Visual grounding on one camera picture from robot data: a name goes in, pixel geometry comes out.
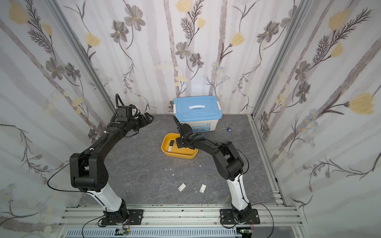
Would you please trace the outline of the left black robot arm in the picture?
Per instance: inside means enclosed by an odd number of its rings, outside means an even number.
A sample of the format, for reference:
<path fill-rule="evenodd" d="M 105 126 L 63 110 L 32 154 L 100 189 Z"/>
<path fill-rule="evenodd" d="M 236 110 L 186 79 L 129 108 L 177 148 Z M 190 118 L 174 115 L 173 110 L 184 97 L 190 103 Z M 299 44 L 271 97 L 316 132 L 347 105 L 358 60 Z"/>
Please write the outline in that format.
<path fill-rule="evenodd" d="M 124 225 L 131 217 L 126 202 L 109 184 L 104 161 L 121 139 L 136 136 L 141 128 L 154 120 L 154 116 L 141 113 L 135 105 L 125 105 L 119 94 L 115 98 L 116 111 L 104 133 L 83 152 L 72 154 L 68 163 L 73 192 L 87 193 L 103 207 L 104 226 Z"/>

